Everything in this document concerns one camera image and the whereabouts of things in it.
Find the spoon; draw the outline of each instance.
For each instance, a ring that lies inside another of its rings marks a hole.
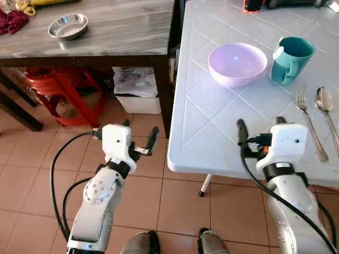
[[[317,90],[316,106],[318,109],[324,112],[324,114],[326,115],[328,119],[329,126],[331,127],[335,149],[339,157],[339,136],[338,136],[338,133],[335,131],[334,123],[332,121],[331,116],[329,115],[329,112],[333,109],[333,100],[332,100],[332,96],[329,93],[329,91],[323,86],[318,88]]]

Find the fork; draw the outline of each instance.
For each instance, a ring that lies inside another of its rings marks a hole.
[[[322,144],[320,144],[318,136],[317,136],[317,134],[314,130],[311,118],[309,117],[309,115],[306,111],[307,105],[306,105],[306,97],[305,97],[305,85],[301,85],[297,88],[296,105],[297,105],[297,108],[300,109],[304,113],[304,116],[307,120],[308,126],[311,130],[311,134],[312,134],[314,144],[316,146],[316,152],[317,152],[318,159],[322,162],[328,161],[328,156],[327,156]]]

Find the red cloth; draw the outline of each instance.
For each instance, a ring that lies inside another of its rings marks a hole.
[[[19,10],[13,10],[8,14],[0,10],[0,35],[7,32],[16,33],[28,21],[28,17]]]

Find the plastic bowl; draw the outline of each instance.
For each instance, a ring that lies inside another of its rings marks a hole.
[[[208,56],[211,76],[226,87],[253,82],[267,66],[263,51],[245,43],[230,43],[214,49]]]

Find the black cable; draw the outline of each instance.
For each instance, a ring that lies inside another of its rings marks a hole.
[[[55,191],[54,191],[54,167],[55,164],[57,162],[58,157],[60,156],[60,154],[62,153],[62,151],[70,144],[72,143],[74,140],[76,140],[77,138],[80,138],[81,136],[85,136],[85,135],[92,135],[93,132],[84,132],[84,133],[80,133],[77,136],[71,138],[70,140],[68,140],[63,147],[60,148],[60,150],[57,152],[57,154],[55,155],[52,165],[51,165],[51,169],[50,169],[50,175],[49,175],[49,183],[50,183],[50,191],[51,191],[51,198],[52,198],[52,202],[53,202],[53,208],[54,208],[54,212],[60,227],[61,232],[63,233],[66,241],[69,238],[69,234],[67,234],[65,227],[63,226],[63,223],[61,221],[60,218],[60,214],[59,214],[59,210],[58,210],[58,205],[57,205],[57,201],[55,198]]]
[[[67,206],[67,199],[68,199],[68,195],[72,192],[72,190],[78,186],[79,184],[82,184],[84,182],[87,182],[91,180],[91,177],[89,178],[85,178],[85,179],[82,179],[76,183],[74,183],[68,190],[67,192],[65,193],[65,196],[64,196],[64,200],[63,200],[63,208],[62,208],[62,211],[63,211],[63,222],[64,222],[64,226],[65,226],[65,230],[66,232],[68,233],[68,235],[70,235],[70,230],[69,230],[69,227],[68,227],[68,223],[67,223],[67,219],[66,219],[66,206]]]
[[[335,228],[334,220],[333,220],[331,214],[329,213],[329,211],[326,209],[326,207],[323,206],[322,203],[320,203],[318,201],[318,205],[319,205],[320,209],[324,212],[325,216],[327,217],[327,220],[329,222],[329,226],[331,228],[331,233],[332,233],[332,243],[333,243],[333,246],[335,248],[337,248],[337,230]]]
[[[267,194],[269,194],[270,196],[274,197],[275,199],[277,199],[279,202],[281,202],[282,204],[284,204],[285,206],[287,206],[289,209],[291,209],[292,211],[294,211],[296,214],[298,214],[304,221],[306,221],[320,236],[321,238],[325,241],[326,245],[329,247],[329,249],[331,250],[332,254],[337,254],[336,249],[334,248],[334,246],[332,245],[332,243],[328,240],[327,236],[323,233],[323,231],[306,215],[304,215],[304,213],[302,211],[300,211],[299,209],[297,209],[296,207],[294,207],[291,203],[289,203],[288,201],[286,201],[284,198],[282,198],[281,196],[277,195],[276,193],[274,193],[273,191],[271,191],[270,189],[268,189],[265,185],[263,185],[257,178],[255,178],[255,176],[252,174],[252,172],[250,171],[250,169],[248,168],[247,164],[246,164],[246,160],[245,160],[245,148],[247,147],[248,143],[255,143],[256,139],[255,138],[251,138],[251,139],[247,139],[241,146],[240,149],[240,158],[242,160],[242,164],[247,172],[247,174],[249,175],[249,177],[255,182],[255,184],[262,189],[263,191],[265,191]]]

